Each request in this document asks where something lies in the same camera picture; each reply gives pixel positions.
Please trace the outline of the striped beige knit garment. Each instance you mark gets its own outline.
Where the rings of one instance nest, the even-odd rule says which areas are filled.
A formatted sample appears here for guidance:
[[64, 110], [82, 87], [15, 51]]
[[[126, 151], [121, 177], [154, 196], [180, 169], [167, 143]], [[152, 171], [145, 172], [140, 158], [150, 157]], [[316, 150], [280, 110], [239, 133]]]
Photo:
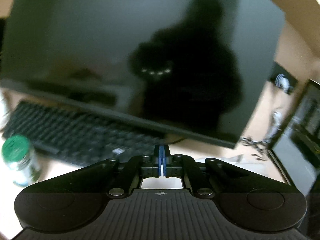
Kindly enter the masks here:
[[244, 172], [245, 170], [216, 158], [207, 158], [203, 163], [197, 162], [190, 156], [176, 154], [163, 157], [162, 162], [159, 162], [159, 175], [167, 178], [177, 177], [183, 179], [187, 176], [188, 178], [200, 180], [202, 176], [215, 177], [219, 174], [239, 176], [240, 173]]

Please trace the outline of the black keyboard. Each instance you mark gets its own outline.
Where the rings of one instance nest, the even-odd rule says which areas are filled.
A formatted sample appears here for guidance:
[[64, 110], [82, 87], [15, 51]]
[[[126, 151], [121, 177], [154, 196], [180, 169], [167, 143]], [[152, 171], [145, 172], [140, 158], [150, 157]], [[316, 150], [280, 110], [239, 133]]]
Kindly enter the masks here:
[[4, 129], [5, 138], [23, 135], [40, 153], [70, 164], [88, 166], [105, 159], [121, 163], [152, 155], [165, 134], [103, 116], [21, 101]]

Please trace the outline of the black computer monitor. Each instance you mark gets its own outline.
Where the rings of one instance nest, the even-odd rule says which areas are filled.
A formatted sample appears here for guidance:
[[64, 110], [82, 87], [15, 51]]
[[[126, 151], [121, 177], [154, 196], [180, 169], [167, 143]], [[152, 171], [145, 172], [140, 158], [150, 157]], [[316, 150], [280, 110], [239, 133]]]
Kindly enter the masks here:
[[284, 23], [271, 0], [14, 0], [1, 85], [234, 148]]

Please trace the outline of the green capped plastic bottle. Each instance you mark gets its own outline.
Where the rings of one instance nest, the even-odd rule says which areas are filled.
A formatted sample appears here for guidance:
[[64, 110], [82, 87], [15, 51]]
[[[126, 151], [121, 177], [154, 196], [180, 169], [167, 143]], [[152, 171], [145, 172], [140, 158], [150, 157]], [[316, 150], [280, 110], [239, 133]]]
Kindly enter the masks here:
[[14, 184], [26, 187], [39, 180], [41, 167], [33, 145], [25, 136], [9, 137], [2, 146], [2, 157]]

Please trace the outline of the black desk socket strip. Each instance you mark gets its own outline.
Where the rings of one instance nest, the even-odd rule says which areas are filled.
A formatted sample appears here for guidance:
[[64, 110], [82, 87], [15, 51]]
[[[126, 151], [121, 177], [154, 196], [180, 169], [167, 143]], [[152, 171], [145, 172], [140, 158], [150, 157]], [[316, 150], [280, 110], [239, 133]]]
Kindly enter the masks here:
[[288, 95], [293, 93], [298, 83], [298, 80], [292, 74], [276, 62], [273, 63], [268, 80]]

